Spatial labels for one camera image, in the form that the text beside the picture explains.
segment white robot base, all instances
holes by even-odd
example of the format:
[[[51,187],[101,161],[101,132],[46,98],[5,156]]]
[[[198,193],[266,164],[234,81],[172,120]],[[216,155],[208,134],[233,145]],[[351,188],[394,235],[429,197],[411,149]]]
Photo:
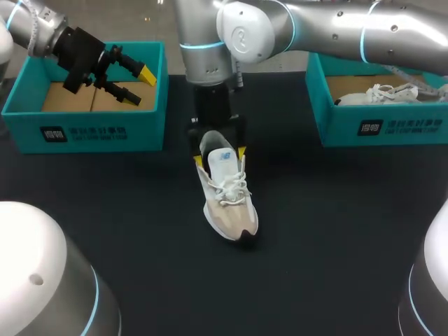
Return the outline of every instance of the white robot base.
[[[116,299],[43,211],[0,202],[0,335],[120,336]]]
[[[439,211],[407,278],[398,308],[402,336],[448,335],[448,202]]]

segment floor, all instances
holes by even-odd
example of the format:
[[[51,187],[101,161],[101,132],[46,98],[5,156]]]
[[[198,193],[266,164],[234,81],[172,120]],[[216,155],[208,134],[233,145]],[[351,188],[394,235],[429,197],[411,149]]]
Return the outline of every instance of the floor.
[[[103,41],[164,41],[167,48],[169,73],[184,74],[173,1],[44,0],[48,7],[66,13],[72,26],[81,27]],[[446,0],[409,0],[406,2],[448,13]],[[26,54],[21,47],[15,47],[15,54],[6,74],[7,77],[14,77],[18,74]],[[293,51],[277,55],[261,64],[246,65],[243,67],[243,71],[303,71],[307,68],[307,62],[307,52]]]

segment black end effector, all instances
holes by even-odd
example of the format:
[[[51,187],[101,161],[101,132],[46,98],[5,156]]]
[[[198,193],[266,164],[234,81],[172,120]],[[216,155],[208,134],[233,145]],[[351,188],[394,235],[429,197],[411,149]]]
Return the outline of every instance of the black end effector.
[[[90,74],[97,68],[105,47],[99,39],[81,28],[67,27],[53,49],[53,54],[58,58],[57,65],[69,72],[64,88],[76,94],[82,84],[91,84]]]
[[[124,87],[118,87],[112,82],[107,82],[107,69],[110,64],[118,61],[136,78],[145,66],[142,62],[136,62],[131,57],[123,55],[121,50],[114,45],[110,52],[105,50],[106,44],[93,37],[81,28],[67,27],[58,39],[53,54],[58,58],[58,65],[69,72],[64,81],[64,88],[72,93],[77,93],[82,84],[92,84],[90,74],[94,74],[96,88],[104,88],[119,102],[126,100],[139,105],[141,98]]]
[[[120,103],[132,103],[138,106],[141,98],[130,92],[126,87],[119,87],[112,82],[105,82],[102,84],[104,90],[113,95]]]
[[[187,128],[193,156],[201,155],[202,137],[210,130],[219,131],[235,150],[246,147],[246,119],[232,114],[225,83],[211,87],[195,85],[194,98],[197,118]]]
[[[131,57],[124,55],[122,53],[123,47],[118,47],[116,45],[112,46],[110,51],[112,64],[117,61],[119,65],[127,69],[135,78],[140,76],[141,70],[145,67],[143,62],[134,61]]]

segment cardboard box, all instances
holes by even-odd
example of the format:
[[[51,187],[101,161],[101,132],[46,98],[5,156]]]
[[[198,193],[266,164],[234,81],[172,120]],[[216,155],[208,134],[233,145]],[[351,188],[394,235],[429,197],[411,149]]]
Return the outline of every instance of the cardboard box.
[[[51,83],[47,97],[42,106],[42,112],[124,112],[124,111],[152,111],[157,100],[157,87],[142,82],[118,82],[121,88],[141,98],[140,104],[134,106],[117,101],[104,89],[97,89],[91,85],[83,85],[77,94],[63,88],[63,83]]]
[[[403,69],[434,88],[447,81],[431,73]],[[306,75],[309,98],[325,147],[448,144],[448,103],[336,106],[349,93],[374,84],[405,82],[378,64],[310,53]]]
[[[112,45],[123,46],[126,55],[145,63],[157,78],[151,88],[118,64],[108,68],[108,80],[126,82],[124,85],[143,98],[140,106],[118,103],[93,87],[82,87],[78,94],[71,94],[60,83],[68,73],[55,60],[28,57],[1,112],[20,152],[162,149],[168,96],[165,46],[162,42],[126,41],[108,42],[106,49]]]
[[[124,104],[117,101],[104,89],[96,90],[91,111],[152,111],[157,98],[157,88],[142,82],[115,83],[120,88],[127,88],[134,95],[141,98],[138,106]]]
[[[63,87],[63,83],[51,83],[42,112],[90,112],[96,88],[83,85],[77,94]]]

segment cardboard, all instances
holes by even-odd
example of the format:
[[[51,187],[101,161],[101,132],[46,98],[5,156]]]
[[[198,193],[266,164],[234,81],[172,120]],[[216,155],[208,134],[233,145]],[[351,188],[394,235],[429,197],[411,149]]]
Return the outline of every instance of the cardboard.
[[[413,76],[426,83],[423,76]],[[325,77],[332,100],[338,100],[340,97],[350,93],[367,92],[375,84],[391,85],[397,87],[407,82],[396,75],[378,75],[378,76],[329,76]]]
[[[83,85],[77,94],[63,87],[63,83],[51,83],[42,112],[90,112],[95,87]]]
[[[140,105],[120,103],[112,95],[97,90],[93,99],[92,111],[152,111],[157,97],[157,86],[149,86],[142,82],[115,83],[121,88],[127,88],[133,94],[141,98]]]

